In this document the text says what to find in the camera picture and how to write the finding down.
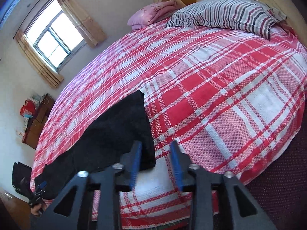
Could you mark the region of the person left hand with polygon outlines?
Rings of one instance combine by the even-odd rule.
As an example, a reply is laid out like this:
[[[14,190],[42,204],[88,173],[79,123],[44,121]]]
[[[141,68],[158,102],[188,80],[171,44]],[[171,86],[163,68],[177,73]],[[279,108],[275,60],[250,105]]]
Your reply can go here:
[[[47,209],[46,204],[38,204],[30,208],[30,211],[35,216],[40,216]]]

